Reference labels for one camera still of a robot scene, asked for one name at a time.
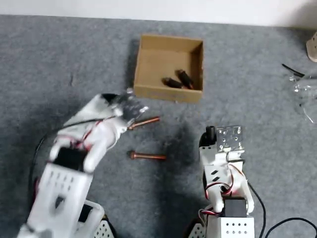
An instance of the metal plate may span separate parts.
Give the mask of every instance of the metal plate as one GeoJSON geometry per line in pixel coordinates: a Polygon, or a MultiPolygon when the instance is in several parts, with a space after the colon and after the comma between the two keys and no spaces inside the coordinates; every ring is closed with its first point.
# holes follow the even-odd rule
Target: metal plate
{"type": "Polygon", "coordinates": [[[218,127],[216,131],[218,152],[243,149],[241,126],[218,127]]]}

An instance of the copper bolt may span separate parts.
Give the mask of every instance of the copper bolt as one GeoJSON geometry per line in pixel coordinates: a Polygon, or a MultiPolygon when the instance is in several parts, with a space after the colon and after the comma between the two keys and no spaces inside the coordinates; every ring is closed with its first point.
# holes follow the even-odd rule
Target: copper bolt
{"type": "Polygon", "coordinates": [[[152,154],[142,154],[135,151],[130,151],[130,158],[134,159],[155,159],[155,160],[166,160],[165,155],[152,155],[152,154]]]}
{"type": "Polygon", "coordinates": [[[133,123],[131,126],[129,126],[128,130],[133,130],[135,127],[138,127],[141,125],[146,125],[146,124],[153,123],[156,121],[159,121],[159,117],[153,117],[153,118],[149,118],[149,119],[145,119],[145,120],[140,120],[140,121],[133,123]]]}

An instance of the screw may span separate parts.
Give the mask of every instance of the screw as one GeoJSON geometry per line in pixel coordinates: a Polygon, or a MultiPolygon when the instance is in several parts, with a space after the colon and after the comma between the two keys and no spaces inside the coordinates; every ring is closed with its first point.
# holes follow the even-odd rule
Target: screw
{"type": "Polygon", "coordinates": [[[166,160],[165,155],[152,155],[152,154],[142,154],[135,151],[130,151],[130,158],[134,159],[156,159],[156,160],[166,160]]]}
{"type": "Polygon", "coordinates": [[[159,120],[160,120],[159,117],[153,117],[153,118],[149,118],[149,119],[146,119],[146,120],[137,121],[137,122],[133,123],[131,126],[129,126],[128,130],[133,130],[135,127],[138,127],[138,126],[141,126],[141,125],[146,125],[146,124],[149,124],[149,123],[153,123],[153,122],[156,122],[156,121],[159,121],[159,120]]]}

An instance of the cardboard box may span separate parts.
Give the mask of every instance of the cardboard box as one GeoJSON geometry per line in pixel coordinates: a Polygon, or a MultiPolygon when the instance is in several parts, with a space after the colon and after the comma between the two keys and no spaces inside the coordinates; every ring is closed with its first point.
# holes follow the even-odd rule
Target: cardboard box
{"type": "Polygon", "coordinates": [[[142,35],[134,78],[138,97],[196,103],[203,94],[203,41],[183,37],[142,35]],[[194,90],[170,88],[162,79],[180,81],[182,69],[194,81],[194,90]]]}

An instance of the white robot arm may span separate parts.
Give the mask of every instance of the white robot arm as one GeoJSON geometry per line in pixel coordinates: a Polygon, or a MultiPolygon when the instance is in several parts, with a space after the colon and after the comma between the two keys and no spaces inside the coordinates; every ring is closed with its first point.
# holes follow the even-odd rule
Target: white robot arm
{"type": "Polygon", "coordinates": [[[131,91],[95,96],[57,133],[37,196],[18,238],[114,237],[104,210],[87,201],[93,172],[108,149],[147,110],[131,91]]]}
{"type": "Polygon", "coordinates": [[[254,238],[254,201],[242,172],[242,128],[208,126],[199,143],[205,197],[210,206],[199,211],[188,237],[254,238]]]}

